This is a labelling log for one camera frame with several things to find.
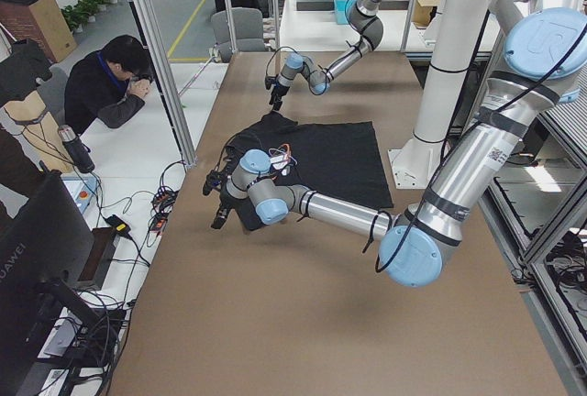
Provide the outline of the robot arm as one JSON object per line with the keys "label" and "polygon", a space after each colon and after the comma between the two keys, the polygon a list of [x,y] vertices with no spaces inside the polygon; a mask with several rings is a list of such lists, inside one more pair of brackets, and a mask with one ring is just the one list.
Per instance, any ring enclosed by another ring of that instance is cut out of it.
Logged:
{"label": "robot arm", "polygon": [[[357,0],[349,23],[359,40],[325,69],[291,53],[279,74],[267,80],[271,105],[279,108],[295,77],[324,93],[352,64],[374,51],[383,26],[382,0]],[[397,188],[422,190],[421,200],[395,217],[344,202],[303,185],[278,185],[292,164],[283,151],[253,148],[209,173],[204,193],[217,191],[221,204],[213,223],[250,201],[265,225],[290,212],[355,232],[380,248],[375,268],[408,287],[435,281],[462,240],[461,227],[496,173],[536,117],[576,95],[574,81],[586,62],[586,17],[579,0],[446,0],[411,138],[394,156]],[[493,14],[504,46],[492,70],[482,104],[460,142],[444,152],[443,141],[474,52],[474,33]]]}
{"label": "robot arm", "polygon": [[295,50],[288,54],[279,74],[265,78],[265,87],[271,92],[270,105],[274,111],[281,108],[282,99],[288,94],[296,76],[305,78],[312,94],[322,95],[339,75],[380,45],[383,23],[377,13],[381,1],[347,1],[345,16],[349,25],[359,34],[359,39],[325,68],[316,66],[309,57]]}

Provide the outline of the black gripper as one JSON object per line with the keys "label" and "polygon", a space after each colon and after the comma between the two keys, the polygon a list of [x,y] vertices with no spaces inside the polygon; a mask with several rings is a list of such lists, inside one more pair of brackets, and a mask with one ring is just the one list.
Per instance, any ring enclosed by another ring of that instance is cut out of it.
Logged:
{"label": "black gripper", "polygon": [[221,229],[230,213],[237,209],[238,199],[228,193],[227,175],[221,170],[211,170],[205,177],[203,195],[207,196],[212,191],[218,192],[219,206],[211,227],[213,229]]}
{"label": "black gripper", "polygon": [[289,92],[288,84],[281,84],[276,76],[268,75],[264,79],[265,88],[271,91],[269,105],[274,107],[275,111],[280,111],[282,107],[282,98]]}

